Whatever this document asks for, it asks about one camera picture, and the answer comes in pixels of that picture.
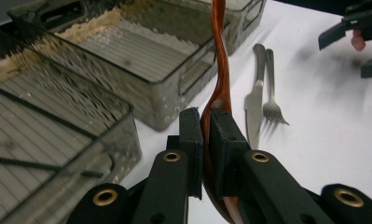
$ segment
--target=fork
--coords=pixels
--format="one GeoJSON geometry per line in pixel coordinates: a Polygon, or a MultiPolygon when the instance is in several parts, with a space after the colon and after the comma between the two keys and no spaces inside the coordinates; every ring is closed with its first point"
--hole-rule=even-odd
{"type": "Polygon", "coordinates": [[[274,77],[274,63],[273,63],[273,50],[267,49],[267,68],[270,84],[270,97],[269,100],[264,104],[262,111],[264,117],[267,120],[274,123],[284,123],[290,125],[285,121],[281,108],[275,102],[275,77],[274,77]]]}

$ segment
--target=plastic bin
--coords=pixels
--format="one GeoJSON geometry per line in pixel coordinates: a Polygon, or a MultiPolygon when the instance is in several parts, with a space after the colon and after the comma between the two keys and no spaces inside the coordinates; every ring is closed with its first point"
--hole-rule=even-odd
{"type": "Polygon", "coordinates": [[[8,15],[55,61],[129,100],[166,129],[216,74],[210,13],[159,0],[46,0],[8,15]]]}
{"type": "MultiPolygon", "coordinates": [[[[177,5],[195,10],[211,11],[211,0],[178,0],[177,5]]],[[[228,0],[226,19],[230,22],[226,37],[227,53],[231,55],[259,25],[267,0],[228,0]]]]}
{"type": "Polygon", "coordinates": [[[0,32],[0,223],[63,223],[141,155],[129,103],[0,32]]]}

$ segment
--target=white surface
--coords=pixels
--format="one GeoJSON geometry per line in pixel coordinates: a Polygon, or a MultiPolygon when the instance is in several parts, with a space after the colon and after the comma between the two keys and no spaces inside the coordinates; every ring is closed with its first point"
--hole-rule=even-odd
{"type": "MultiPolygon", "coordinates": [[[[349,33],[319,51],[319,34],[339,21],[338,16],[268,0],[259,27],[229,57],[233,117],[246,136],[243,101],[255,78],[253,45],[261,43],[274,51],[276,98],[291,126],[265,124],[260,149],[272,153],[306,189],[320,194],[323,186],[341,183],[372,198],[372,78],[360,78],[361,63],[372,59],[372,42],[357,52],[349,33]]],[[[189,106],[201,113],[214,85],[215,80],[189,106]]],[[[178,120],[163,133],[136,124],[144,157],[122,182],[125,187],[148,176],[168,134],[178,134],[178,120]]],[[[203,194],[201,202],[190,199],[188,223],[226,222],[203,194]]]]}

